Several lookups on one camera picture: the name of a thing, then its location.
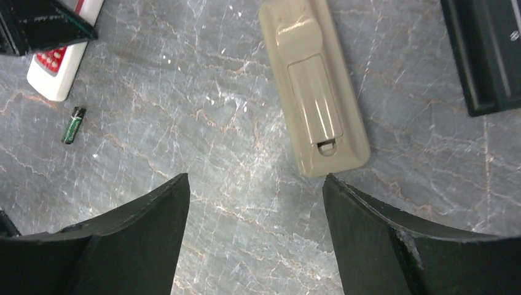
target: table surface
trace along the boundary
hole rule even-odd
[[[338,176],[423,218],[521,234],[521,112],[470,118],[439,1],[330,0],[372,157]],[[56,231],[188,172],[173,294],[338,294],[321,196],[299,176],[255,1],[105,0],[69,98],[0,58],[0,206]],[[87,115],[60,143],[74,106]]]

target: black plastic object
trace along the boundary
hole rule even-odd
[[[331,175],[323,194],[345,294],[520,294],[521,238],[442,226]]]
[[[60,1],[0,1],[0,54],[21,56],[97,38],[93,26]]]
[[[170,294],[189,204],[183,174],[55,234],[0,237],[0,294]]]
[[[521,0],[441,0],[470,116],[521,107]]]
[[[0,237],[18,237],[20,232],[16,228],[15,224],[9,219],[9,216],[0,210]]]

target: marble surface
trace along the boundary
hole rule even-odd
[[[521,112],[470,118],[437,0],[330,0],[372,148],[338,176],[453,227],[521,234]],[[173,294],[340,294],[322,179],[297,171],[261,1],[105,0],[69,98],[0,58],[2,206],[56,231],[188,172]],[[70,146],[76,105],[87,108]]]

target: small battery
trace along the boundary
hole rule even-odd
[[[81,121],[83,120],[83,116],[85,116],[85,112],[87,110],[81,108],[79,106],[74,107],[74,111],[72,112],[71,118],[69,119],[69,124],[67,124],[67,129],[61,138],[61,142],[65,144],[71,144],[74,141],[74,137],[78,132],[78,128],[80,127]]]

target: black tray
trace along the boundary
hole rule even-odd
[[[521,0],[441,0],[470,116],[521,107]]]

